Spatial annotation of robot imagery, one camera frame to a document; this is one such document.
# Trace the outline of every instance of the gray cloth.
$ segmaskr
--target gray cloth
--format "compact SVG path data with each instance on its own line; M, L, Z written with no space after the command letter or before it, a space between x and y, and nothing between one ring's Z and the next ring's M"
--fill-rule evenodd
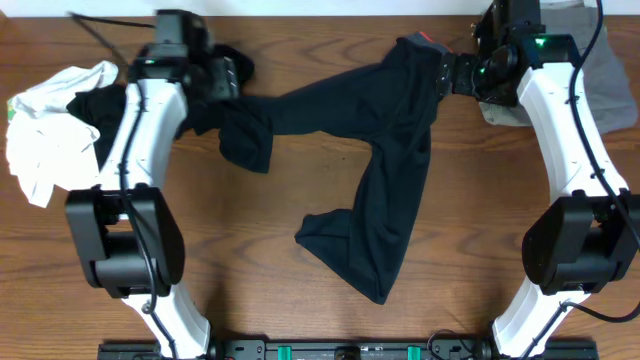
M571 34L582 54L593 36L598 15L595 8L543 9L542 22L549 34ZM624 67L609 46L606 29L600 33L583 71L585 92L598 131L605 134L632 127L638 118L638 107L629 90ZM490 124L531 126L521 105L507 108L480 103L480 109Z

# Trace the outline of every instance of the white cloth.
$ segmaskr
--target white cloth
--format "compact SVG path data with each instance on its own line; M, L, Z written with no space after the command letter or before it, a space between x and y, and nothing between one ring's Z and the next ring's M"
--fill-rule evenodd
M66 107L76 92L110 85L117 75L108 61L92 69L74 66L9 100L7 160L29 203L46 207L53 185L73 190L96 184L93 142L100 132Z

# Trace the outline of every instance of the black fabric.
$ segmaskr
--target black fabric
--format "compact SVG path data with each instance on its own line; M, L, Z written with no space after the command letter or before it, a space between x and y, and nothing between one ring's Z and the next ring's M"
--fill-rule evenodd
M107 161L116 140L126 103L125 88L113 84L76 93L76 97L67 104L69 114L100 131L100 138L93 143L99 169Z
M401 38L378 65L279 98L212 104L194 129L221 127L222 154L266 172L271 134L324 131L371 145L353 210L307 215L296 241L362 294L383 304L397 278L429 167L430 126L440 100L441 52Z

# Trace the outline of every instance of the wooden surface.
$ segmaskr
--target wooden surface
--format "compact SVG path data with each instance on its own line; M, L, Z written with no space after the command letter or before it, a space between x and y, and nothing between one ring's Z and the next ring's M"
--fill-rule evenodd
M473 20L221 18L209 26L219 41L255 60L249 93L279 95L377 62L396 37L416 30L469 51ZM637 80L640 18L608 18L607 24L627 74ZM96 28L127 56L152 37L146 29ZM109 58L65 19L10 19L0 36L3 102L63 68ZM637 81L632 90L640 100ZM432 136L422 206L384 306L360 295L293 239L304 214L351 207L369 161L367 144L322 133L277 137L271 172L260 175L225 161L216 132L178 141L164 193L187 245L185 280L214 331L272 339L484 331L524 278L521 238L548 203L544 164L533 130L488 125L470 98L446 98ZM639 191L640 130L605 140L618 170ZM4 156L4 141L0 150ZM30 206L5 163L0 196L0 358L91 359L105 339L151 337L131 309L86 284L63 213L64 191L55 191L47 209ZM636 261L624 281L587 305L626 314L640 299L639 271ZM637 359L640 351L640 320L609 325L572 313L556 335L593 336L603 359Z

